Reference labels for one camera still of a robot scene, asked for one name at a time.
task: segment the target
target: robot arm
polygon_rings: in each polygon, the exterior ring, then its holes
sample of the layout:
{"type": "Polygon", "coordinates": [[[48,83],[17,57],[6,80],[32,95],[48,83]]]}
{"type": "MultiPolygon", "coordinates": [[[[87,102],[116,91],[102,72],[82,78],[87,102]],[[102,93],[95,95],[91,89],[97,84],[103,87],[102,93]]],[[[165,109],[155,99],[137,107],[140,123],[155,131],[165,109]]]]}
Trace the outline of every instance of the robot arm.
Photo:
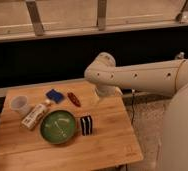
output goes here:
{"type": "Polygon", "coordinates": [[[97,91],[107,85],[172,96],[188,83],[188,60],[116,67],[115,59],[103,52],[85,70],[85,78],[97,91]]]}
{"type": "Polygon", "coordinates": [[[101,53],[85,78],[96,84],[98,95],[112,93],[111,86],[176,94],[165,112],[157,171],[188,171],[188,60],[116,67],[110,54],[101,53]]]}

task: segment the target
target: small bottle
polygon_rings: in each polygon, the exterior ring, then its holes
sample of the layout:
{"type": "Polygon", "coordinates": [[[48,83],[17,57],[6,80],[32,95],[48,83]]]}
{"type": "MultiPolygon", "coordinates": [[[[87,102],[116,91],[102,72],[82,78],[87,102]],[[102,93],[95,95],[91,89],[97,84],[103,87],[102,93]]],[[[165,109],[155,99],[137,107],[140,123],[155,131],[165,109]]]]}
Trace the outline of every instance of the small bottle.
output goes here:
{"type": "Polygon", "coordinates": [[[40,103],[34,107],[34,109],[22,120],[21,124],[32,130],[43,115],[49,110],[48,106],[51,101],[46,99],[45,102],[40,103]]]}

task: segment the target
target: striped object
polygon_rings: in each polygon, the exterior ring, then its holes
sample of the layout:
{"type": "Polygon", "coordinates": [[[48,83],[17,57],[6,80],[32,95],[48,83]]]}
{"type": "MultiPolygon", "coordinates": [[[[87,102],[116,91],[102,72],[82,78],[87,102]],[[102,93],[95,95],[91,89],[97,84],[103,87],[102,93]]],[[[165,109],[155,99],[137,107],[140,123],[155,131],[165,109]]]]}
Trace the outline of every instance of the striped object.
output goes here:
{"type": "Polygon", "coordinates": [[[82,135],[90,135],[93,130],[93,120],[90,115],[80,118],[80,124],[82,127],[82,135]]]}

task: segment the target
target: cable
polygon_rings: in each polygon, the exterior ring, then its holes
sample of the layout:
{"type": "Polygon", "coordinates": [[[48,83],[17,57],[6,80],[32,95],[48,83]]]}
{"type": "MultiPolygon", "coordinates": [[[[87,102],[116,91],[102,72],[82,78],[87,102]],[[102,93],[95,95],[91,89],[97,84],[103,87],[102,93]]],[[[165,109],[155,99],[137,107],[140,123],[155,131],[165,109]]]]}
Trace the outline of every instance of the cable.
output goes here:
{"type": "Polygon", "coordinates": [[[135,100],[135,90],[132,89],[132,101],[131,101],[131,107],[132,107],[131,124],[132,124],[132,125],[133,125],[133,123],[134,123],[134,117],[135,117],[134,100],[135,100]]]}

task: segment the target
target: red object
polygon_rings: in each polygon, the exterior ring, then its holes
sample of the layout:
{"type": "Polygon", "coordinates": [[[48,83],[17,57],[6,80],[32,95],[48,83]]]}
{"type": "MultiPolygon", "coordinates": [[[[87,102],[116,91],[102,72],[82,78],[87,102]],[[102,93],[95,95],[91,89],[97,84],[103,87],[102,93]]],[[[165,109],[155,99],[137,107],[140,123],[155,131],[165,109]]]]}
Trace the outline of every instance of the red object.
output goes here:
{"type": "Polygon", "coordinates": [[[67,94],[68,98],[70,99],[70,101],[77,107],[81,107],[81,103],[79,101],[79,99],[75,96],[74,93],[70,92],[67,94]]]}

